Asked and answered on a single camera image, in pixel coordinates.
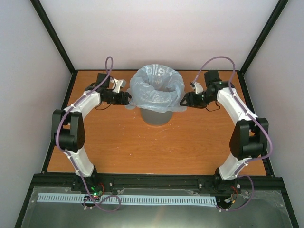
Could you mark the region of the translucent blue plastic bag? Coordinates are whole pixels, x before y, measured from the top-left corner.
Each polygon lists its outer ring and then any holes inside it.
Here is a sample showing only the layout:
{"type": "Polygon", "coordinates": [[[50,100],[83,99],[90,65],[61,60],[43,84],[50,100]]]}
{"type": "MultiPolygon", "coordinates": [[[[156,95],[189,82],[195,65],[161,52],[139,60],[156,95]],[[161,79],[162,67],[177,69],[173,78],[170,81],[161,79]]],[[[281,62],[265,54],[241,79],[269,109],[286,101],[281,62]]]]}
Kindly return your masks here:
{"type": "Polygon", "coordinates": [[[127,92],[131,100],[126,109],[136,107],[154,112],[184,112],[180,106],[185,96],[185,84],[180,73],[174,69],[151,64],[140,68],[131,78],[127,92]]]}

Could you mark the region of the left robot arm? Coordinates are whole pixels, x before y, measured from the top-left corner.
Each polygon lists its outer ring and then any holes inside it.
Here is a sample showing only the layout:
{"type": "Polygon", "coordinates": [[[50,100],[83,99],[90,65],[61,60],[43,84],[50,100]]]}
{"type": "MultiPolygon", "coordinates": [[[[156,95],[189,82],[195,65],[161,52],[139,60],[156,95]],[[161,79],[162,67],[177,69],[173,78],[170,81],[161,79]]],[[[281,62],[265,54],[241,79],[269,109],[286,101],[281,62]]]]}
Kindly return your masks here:
{"type": "Polygon", "coordinates": [[[76,175],[83,177],[82,185],[88,191],[98,188],[99,179],[96,177],[96,167],[85,151],[84,119],[103,102],[109,105],[129,104],[131,95],[121,91],[125,85],[123,79],[115,79],[109,73],[99,73],[96,82],[91,83],[75,102],[52,114],[51,141],[70,160],[76,175]]]}

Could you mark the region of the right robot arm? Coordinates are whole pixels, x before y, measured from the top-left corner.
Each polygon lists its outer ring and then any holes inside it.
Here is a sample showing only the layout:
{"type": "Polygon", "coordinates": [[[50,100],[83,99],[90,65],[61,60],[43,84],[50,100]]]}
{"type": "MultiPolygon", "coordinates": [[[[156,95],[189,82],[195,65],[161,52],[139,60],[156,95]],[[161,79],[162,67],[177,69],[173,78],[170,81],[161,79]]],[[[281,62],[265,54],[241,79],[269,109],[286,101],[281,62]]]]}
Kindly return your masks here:
{"type": "Polygon", "coordinates": [[[233,121],[234,130],[229,141],[230,155],[216,169],[213,188],[217,192],[225,192],[236,183],[239,173],[251,161],[266,155],[269,123],[265,118],[254,114],[239,97],[231,80],[223,81],[217,70],[204,74],[206,88],[200,83],[190,83],[192,92],[187,93],[180,105],[198,109],[206,109],[215,102],[222,106],[233,121]]]}

